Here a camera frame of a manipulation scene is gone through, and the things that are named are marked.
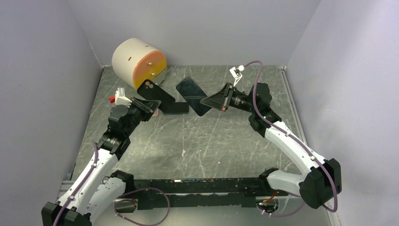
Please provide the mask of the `black screen white phone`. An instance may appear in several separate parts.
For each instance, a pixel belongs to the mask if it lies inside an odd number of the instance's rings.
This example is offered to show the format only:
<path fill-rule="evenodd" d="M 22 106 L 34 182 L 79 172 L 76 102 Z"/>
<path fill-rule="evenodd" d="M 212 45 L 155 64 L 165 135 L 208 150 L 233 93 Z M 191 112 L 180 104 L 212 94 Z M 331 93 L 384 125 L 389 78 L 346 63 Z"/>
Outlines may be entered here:
<path fill-rule="evenodd" d="M 187 114 L 189 113 L 190 105 L 187 102 L 175 102 L 169 109 L 164 111 L 164 114 Z"/>

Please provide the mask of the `pink phone case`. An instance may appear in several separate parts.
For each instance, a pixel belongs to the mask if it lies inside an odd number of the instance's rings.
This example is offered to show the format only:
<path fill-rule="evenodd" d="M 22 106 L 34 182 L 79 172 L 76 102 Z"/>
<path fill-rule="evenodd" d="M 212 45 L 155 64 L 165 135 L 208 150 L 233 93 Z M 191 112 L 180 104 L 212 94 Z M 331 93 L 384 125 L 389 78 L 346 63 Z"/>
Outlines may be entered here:
<path fill-rule="evenodd" d="M 153 113 L 152 117 L 157 117 L 157 116 L 159 115 L 159 113 L 160 113 L 160 111 L 159 111 L 159 109 L 157 109 L 157 110 Z"/>

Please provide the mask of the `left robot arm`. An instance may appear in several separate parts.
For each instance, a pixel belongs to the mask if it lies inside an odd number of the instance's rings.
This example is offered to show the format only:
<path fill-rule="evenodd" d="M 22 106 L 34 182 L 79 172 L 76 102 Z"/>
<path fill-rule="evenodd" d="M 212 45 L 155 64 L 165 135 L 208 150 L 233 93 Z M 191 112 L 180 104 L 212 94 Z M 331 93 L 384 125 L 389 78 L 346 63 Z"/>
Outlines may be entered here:
<path fill-rule="evenodd" d="M 110 110 L 106 132 L 94 144 L 94 153 L 73 185 L 55 202 L 41 210 L 45 226 L 91 226 L 119 196 L 128 198 L 135 191 L 134 177 L 123 173 L 103 178 L 120 160 L 130 145 L 130 135 L 148 121 L 161 101 L 117 97 Z"/>

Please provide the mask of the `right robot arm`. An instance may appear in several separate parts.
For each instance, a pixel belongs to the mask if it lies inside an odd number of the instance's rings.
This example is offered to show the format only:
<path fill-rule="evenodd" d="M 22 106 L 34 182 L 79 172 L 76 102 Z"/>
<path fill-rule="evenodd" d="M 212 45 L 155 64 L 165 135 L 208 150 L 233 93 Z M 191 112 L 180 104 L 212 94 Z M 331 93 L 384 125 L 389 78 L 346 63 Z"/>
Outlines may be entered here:
<path fill-rule="evenodd" d="M 230 83 L 200 103 L 226 111 L 234 107 L 251 115 L 248 120 L 255 132 L 275 144 L 300 170 L 300 174 L 277 169 L 267 170 L 259 182 L 259 191 L 271 195 L 275 190 L 298 195 L 309 207 L 324 207 L 330 212 L 338 209 L 338 194 L 342 190 L 340 163 L 326 159 L 301 141 L 271 108 L 272 96 L 266 83 L 256 83 L 249 94 Z"/>

